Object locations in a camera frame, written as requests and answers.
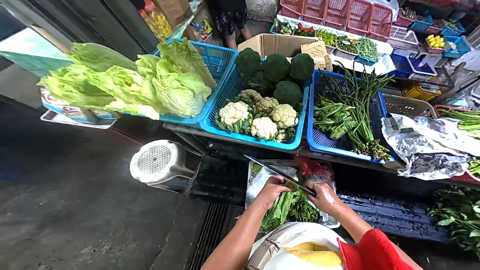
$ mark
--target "blue plastic basket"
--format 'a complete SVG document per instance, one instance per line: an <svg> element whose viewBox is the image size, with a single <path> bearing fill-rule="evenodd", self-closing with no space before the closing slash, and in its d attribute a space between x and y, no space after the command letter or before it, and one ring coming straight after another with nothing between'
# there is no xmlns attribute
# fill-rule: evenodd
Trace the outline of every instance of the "blue plastic basket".
<svg viewBox="0 0 480 270"><path fill-rule="evenodd" d="M400 78L406 78L412 73L412 68L408 64L407 58L398 54L391 54L393 64L395 65L396 70L390 71L388 76L395 76Z"/></svg>
<svg viewBox="0 0 480 270"><path fill-rule="evenodd" d="M444 52L445 57L460 58L462 55L466 54L467 52L473 49L470 43L465 38L465 36L461 36L461 37L444 36L444 39L446 41L453 42L456 45L455 49L449 48L446 52Z"/></svg>
<svg viewBox="0 0 480 270"><path fill-rule="evenodd" d="M309 84L305 84L303 88L303 98L302 98L302 105L303 109L299 113L299 123L297 125L297 130L295 132L295 138L290 140L288 143L279 143L274 141L267 141L263 139L258 139L252 136L238 134L238 133L230 133L224 130L219 129L215 125L215 115L217 112L220 111L227 104L227 99L233 99L236 97L240 91L244 90L243 87L244 75L240 72L238 67L234 65L234 67L229 71L224 84L222 85L222 89L220 89L221 93L218 96L218 99L215 101L214 105L209 108L208 116L205 117L203 122L200 122L200 126L213 134L241 140L247 141L259 145L265 145L268 147L276 147L279 149L285 150L293 150L300 145L301 141L301 134L303 130L303 123L305 122L305 114L307 112L307 103L308 103L308 93L309 93Z"/></svg>
<svg viewBox="0 0 480 270"><path fill-rule="evenodd" d="M445 25L445 28L440 31L440 34L444 36L457 37L463 32L465 32L465 28L463 28L461 23L457 23L456 27L449 27Z"/></svg>
<svg viewBox="0 0 480 270"><path fill-rule="evenodd" d="M334 77L341 86L345 87L345 78L343 75L328 71L325 71L325 73L327 76ZM327 134L313 128L313 105L317 99L317 91L320 91L322 96L336 101L330 90L325 89L325 86L319 84L320 82L321 75L320 72L316 70L312 75L308 104L307 142L310 145L310 150L385 164L383 160L375 160L372 156L352 152L351 150L353 148L348 135L345 134L338 140L332 140ZM389 148L382 134L382 117L386 116L387 109L385 101L381 91L378 90L377 95L370 101L370 127L375 139L380 139L380 144Z"/></svg>
<svg viewBox="0 0 480 270"><path fill-rule="evenodd" d="M416 20L410 25L410 29L417 30L426 30L429 26L433 24L433 19L431 15L426 16L423 21Z"/></svg>
<svg viewBox="0 0 480 270"><path fill-rule="evenodd" d="M355 59L355 61L360 62L360 63L362 63L366 66L373 66L378 62L378 60L377 61L372 61L372 60L369 60L369 59L367 59L367 58L365 58L361 55L358 55L357 58Z"/></svg>
<svg viewBox="0 0 480 270"><path fill-rule="evenodd" d="M180 38L173 40L180 42L183 41L183 39ZM159 120L191 127L200 127L200 122L203 121L203 119L208 115L208 112L211 110L211 107L217 100L220 89L225 81L225 77L228 74L228 71L230 71L234 65L234 60L238 55L238 51L201 42L189 42L195 46L195 48L198 50L198 53L200 53L200 55L203 57L205 64L208 66L208 70L212 74L213 79L216 81L216 87L213 89L212 94L208 97L207 102L198 116L184 118L174 114L164 114L160 115ZM152 54L158 56L159 51L156 49Z"/></svg>

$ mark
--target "knife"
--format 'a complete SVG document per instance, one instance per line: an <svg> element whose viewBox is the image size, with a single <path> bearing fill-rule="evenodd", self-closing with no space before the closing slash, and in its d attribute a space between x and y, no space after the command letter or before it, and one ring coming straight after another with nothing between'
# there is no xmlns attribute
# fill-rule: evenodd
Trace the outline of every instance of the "knife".
<svg viewBox="0 0 480 270"><path fill-rule="evenodd" d="M298 186L299 188L301 188L301 189L305 190L306 192L310 193L310 194L312 195L312 197L317 197L317 192L316 192L314 189L309 188L309 187L307 187L307 186L301 186L301 185L298 183L297 180L295 180L295 179L293 179L292 177L286 175L285 173L283 173L283 172L275 169L274 167L272 167L272 166L270 166L270 165L268 165L268 164L265 164L265 163L259 161L258 159L254 158L254 157L247 156L247 155L244 155L244 156L245 156L246 158L252 160L253 162L258 163L258 164L262 165L263 167L271 170L272 172L274 172L274 173L276 173L276 174L279 174L279 175L285 177L286 179L292 181L296 186Z"/></svg>

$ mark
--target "wall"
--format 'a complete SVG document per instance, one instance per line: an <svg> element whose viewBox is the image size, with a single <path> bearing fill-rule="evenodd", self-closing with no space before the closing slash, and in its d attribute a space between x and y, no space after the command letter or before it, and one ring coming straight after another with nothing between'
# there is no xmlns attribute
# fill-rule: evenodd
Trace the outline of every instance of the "wall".
<svg viewBox="0 0 480 270"><path fill-rule="evenodd" d="M273 22L276 16L278 0L246 0L248 18Z"/></svg>

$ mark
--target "metal shelf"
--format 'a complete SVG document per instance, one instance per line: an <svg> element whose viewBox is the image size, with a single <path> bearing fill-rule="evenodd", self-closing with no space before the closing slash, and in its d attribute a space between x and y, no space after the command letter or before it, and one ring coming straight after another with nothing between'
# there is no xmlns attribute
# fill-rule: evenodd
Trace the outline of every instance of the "metal shelf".
<svg viewBox="0 0 480 270"><path fill-rule="evenodd" d="M164 123L163 128L173 131L179 137L184 139L186 142L191 144L194 148L196 148L200 152L204 152L205 149L198 149L199 148L199 146L198 146L199 141L196 138L192 137L192 135L209 137L209 138L213 138L213 139L238 143L238 144L242 144L242 145L260 147L260 148L280 151L280 152L284 152L284 153L295 154L295 155L299 155L299 156L306 156L306 157L319 159L319 160L327 160L327 161L331 161L331 162L342 163L342 164L346 164L346 165L351 165L351 166L356 166L356 167L361 167L361 168L366 168L366 169L371 169L371 170L389 172L389 173L396 174L396 170L386 168L383 165L375 163L375 162L369 162L369 161L359 160L359 159L354 159L354 158L348 158L348 157L342 157L342 156L313 152L308 148L308 146L307 146L308 144L307 144L305 138L302 138L302 142L300 143L299 148L294 149L294 150L283 150L283 149L278 149L278 148L275 148L275 147L268 147L268 146L265 146L265 145L259 145L259 144L255 144L255 143L251 143L251 142L246 142L246 141L242 141L242 140L238 140L238 139L234 139L234 138L230 138L230 137L224 137L224 136L220 136L220 135L216 135L216 134L207 132L207 131L202 130L202 129L189 127L189 126L184 126L184 125L179 125L179 124L174 124L174 123ZM431 181L439 182L439 183L443 183L443 184L450 184L450 185L468 187L468 188L473 188L473 189L480 189L480 184L479 185L469 184L469 183L464 183L464 182L452 181L452 180L449 180L449 179L431 180Z"/></svg>

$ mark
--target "plastic bag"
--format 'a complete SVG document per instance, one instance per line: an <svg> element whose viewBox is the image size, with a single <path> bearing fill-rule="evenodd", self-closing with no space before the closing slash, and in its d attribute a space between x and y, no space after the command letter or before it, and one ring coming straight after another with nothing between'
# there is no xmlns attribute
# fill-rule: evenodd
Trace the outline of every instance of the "plastic bag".
<svg viewBox="0 0 480 270"><path fill-rule="evenodd" d="M299 163L300 171L307 180L328 184L336 193L336 185L333 170L328 164L320 163L318 160L311 160L308 157L295 156Z"/></svg>

